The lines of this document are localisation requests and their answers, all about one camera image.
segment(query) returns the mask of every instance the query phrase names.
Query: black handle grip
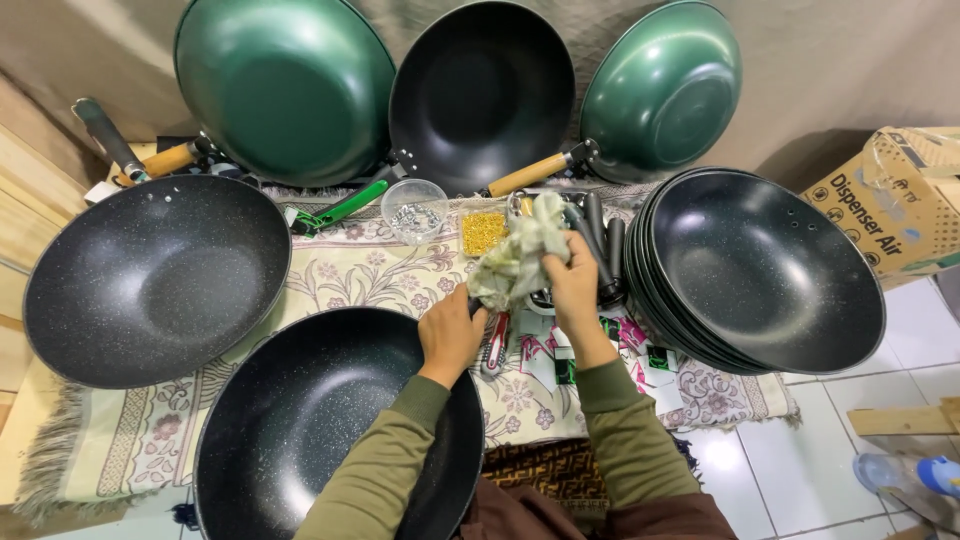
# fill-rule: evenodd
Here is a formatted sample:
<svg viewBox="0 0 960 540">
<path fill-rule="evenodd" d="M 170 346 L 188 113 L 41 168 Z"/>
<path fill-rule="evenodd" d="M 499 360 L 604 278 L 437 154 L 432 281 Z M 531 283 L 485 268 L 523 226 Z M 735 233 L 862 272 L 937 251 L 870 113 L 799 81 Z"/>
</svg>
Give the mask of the black handle grip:
<svg viewBox="0 0 960 540">
<path fill-rule="evenodd" d="M 623 237 L 627 231 L 627 224 L 619 217 L 612 217 L 607 223 L 607 265 L 610 266 L 610 275 L 615 280 L 623 276 L 621 268 L 623 260 Z"/>
<path fill-rule="evenodd" d="M 587 218 L 587 223 L 590 225 L 590 230 L 593 231 L 593 237 L 596 239 L 597 247 L 600 248 L 600 257 L 606 258 L 607 253 L 604 253 L 604 247 L 607 244 L 606 228 L 603 225 L 603 207 L 600 205 L 600 196 L 591 191 L 587 195 L 584 195 L 584 216 Z"/>
<path fill-rule="evenodd" d="M 133 149 L 123 139 L 117 127 L 113 125 L 113 121 L 96 100 L 89 97 L 78 99 L 73 106 L 73 113 L 84 122 L 86 132 L 104 148 L 107 156 L 116 161 L 120 170 L 130 176 L 131 180 L 135 182 L 149 180 L 144 172 L 143 163 L 133 153 Z M 138 175 L 139 178 L 134 178 L 136 175 L 131 175 L 131 171 L 139 171 L 142 174 Z"/>
<path fill-rule="evenodd" d="M 607 263 L 600 255 L 600 245 L 597 244 L 596 236 L 593 235 L 593 231 L 590 229 L 587 220 L 580 214 L 580 211 L 572 205 L 567 205 L 564 210 L 564 219 L 566 223 L 569 224 L 570 229 L 580 233 L 584 238 L 587 247 L 589 247 L 590 252 L 593 254 L 593 258 L 597 261 L 597 290 L 600 291 L 602 296 L 615 295 L 616 281 L 613 279 L 613 276 L 610 275 L 610 268 L 607 267 Z"/>
<path fill-rule="evenodd" d="M 477 309 L 483 307 L 483 302 L 480 302 L 479 298 L 473 298 L 472 296 L 467 299 L 467 313 L 469 313 L 470 318 L 473 318 L 473 314 L 477 312 Z"/>
</svg>

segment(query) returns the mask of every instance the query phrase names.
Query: floor tile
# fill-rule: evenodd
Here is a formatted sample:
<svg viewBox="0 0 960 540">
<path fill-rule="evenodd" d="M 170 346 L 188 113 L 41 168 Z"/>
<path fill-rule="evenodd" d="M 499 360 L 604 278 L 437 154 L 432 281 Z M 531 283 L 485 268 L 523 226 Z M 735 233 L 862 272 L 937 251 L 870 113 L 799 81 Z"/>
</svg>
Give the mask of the floor tile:
<svg viewBox="0 0 960 540">
<path fill-rule="evenodd" d="M 900 364 L 914 369 L 960 361 L 960 325 L 930 280 L 887 292 L 887 340 Z"/>
<path fill-rule="evenodd" d="M 182 525 L 174 522 L 170 508 L 186 501 L 185 487 L 168 487 L 127 510 L 118 522 L 81 528 L 44 540 L 180 540 Z"/>
<path fill-rule="evenodd" d="M 777 534 L 785 536 L 884 512 L 853 476 L 855 455 L 821 382 L 790 387 L 804 423 L 737 426 Z"/>
<path fill-rule="evenodd" d="M 960 364 L 910 370 L 910 376 L 920 387 L 928 405 L 939 405 L 940 398 L 960 396 Z M 960 453 L 960 436 L 950 438 Z"/>
<path fill-rule="evenodd" d="M 883 540 L 893 532 L 887 516 L 876 516 L 868 520 L 790 536 L 789 540 Z"/>
<path fill-rule="evenodd" d="M 922 525 L 925 523 L 924 518 L 918 516 L 910 510 L 906 510 L 905 512 L 897 512 L 896 514 L 890 514 L 890 521 L 893 522 L 894 530 L 896 532 L 914 528 L 917 525 Z"/>
<path fill-rule="evenodd" d="M 913 382 L 910 373 L 883 373 L 857 377 L 855 379 L 831 380 L 824 386 L 840 413 L 844 428 L 850 435 L 853 445 L 860 454 L 911 454 L 940 455 L 955 454 L 949 439 L 942 435 L 874 435 L 858 437 L 847 418 L 847 411 L 857 408 L 885 408 L 926 405 L 923 394 Z M 905 510 L 906 506 L 898 501 L 883 497 L 884 505 L 890 511 Z"/>
<path fill-rule="evenodd" d="M 861 375 L 870 375 L 872 373 L 881 373 L 885 371 L 898 371 L 901 369 L 903 369 L 903 366 L 900 365 L 900 361 L 897 359 L 897 353 L 894 353 L 893 347 L 890 346 L 890 341 L 884 337 L 883 341 L 880 341 L 880 345 L 876 348 L 876 352 L 864 360 L 862 364 L 840 373 L 834 373 L 832 375 L 819 375 L 817 376 L 817 379 L 831 380 L 841 377 L 858 377 Z"/>
<path fill-rule="evenodd" d="M 802 373 L 781 373 L 783 384 L 796 384 L 798 382 L 810 382 L 817 380 L 816 375 L 804 375 Z"/>
<path fill-rule="evenodd" d="M 727 518 L 739 540 L 774 536 L 754 473 L 735 431 L 694 430 L 679 435 L 693 443 L 690 453 L 700 460 L 700 480 Z"/>
</svg>

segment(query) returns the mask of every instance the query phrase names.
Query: floral rug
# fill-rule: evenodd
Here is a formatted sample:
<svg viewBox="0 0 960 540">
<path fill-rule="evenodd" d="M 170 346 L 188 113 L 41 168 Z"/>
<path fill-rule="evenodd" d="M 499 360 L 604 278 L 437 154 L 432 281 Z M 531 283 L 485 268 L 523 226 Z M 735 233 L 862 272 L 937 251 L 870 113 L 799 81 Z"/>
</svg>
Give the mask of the floral rug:
<svg viewBox="0 0 960 540">
<path fill-rule="evenodd" d="M 650 184 L 598 187 L 608 215 L 626 220 Z M 223 356 L 163 384 L 100 390 L 65 383 L 60 407 L 31 448 L 16 510 L 40 520 L 57 507 L 98 511 L 168 485 L 192 481 L 201 426 L 228 375 L 260 340 L 324 309 L 380 306 L 420 317 L 462 282 L 475 263 L 460 254 L 456 212 L 432 243 L 393 238 L 378 207 L 296 238 L 286 286 L 256 329 Z M 636 369 L 636 356 L 624 360 Z M 484 408 L 488 449 L 587 436 L 576 387 L 553 392 L 521 373 L 519 353 L 495 377 L 471 369 Z M 797 407 L 775 375 L 738 377 L 688 359 L 678 386 L 685 407 L 661 416 L 669 428 L 795 418 Z"/>
</svg>

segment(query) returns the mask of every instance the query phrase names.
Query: cardboard box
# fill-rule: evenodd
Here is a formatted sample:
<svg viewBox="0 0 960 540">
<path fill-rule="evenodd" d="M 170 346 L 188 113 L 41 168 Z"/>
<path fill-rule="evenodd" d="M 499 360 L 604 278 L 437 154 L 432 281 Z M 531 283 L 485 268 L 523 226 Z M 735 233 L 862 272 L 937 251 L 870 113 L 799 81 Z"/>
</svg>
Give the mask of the cardboard box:
<svg viewBox="0 0 960 540">
<path fill-rule="evenodd" d="M 883 128 L 802 196 L 856 243 L 883 290 L 960 264 L 960 128 Z"/>
</svg>

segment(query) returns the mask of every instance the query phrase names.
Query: beige cloth backdrop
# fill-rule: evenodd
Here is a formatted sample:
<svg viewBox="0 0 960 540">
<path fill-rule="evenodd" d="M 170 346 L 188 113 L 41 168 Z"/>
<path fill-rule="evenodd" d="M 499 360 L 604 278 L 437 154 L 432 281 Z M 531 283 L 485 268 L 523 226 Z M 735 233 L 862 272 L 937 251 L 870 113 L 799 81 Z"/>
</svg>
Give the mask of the beige cloth backdrop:
<svg viewBox="0 0 960 540">
<path fill-rule="evenodd" d="M 397 62 L 463 0 L 354 0 Z M 581 92 L 647 0 L 521 0 L 563 36 Z M 960 125 L 960 1 L 713 0 L 743 52 L 730 127 L 702 163 L 800 189 L 882 126 Z M 190 135 L 170 57 L 185 0 L 4 0 L 0 70 L 78 135 L 70 104 L 92 95 L 128 140 Z"/>
</svg>

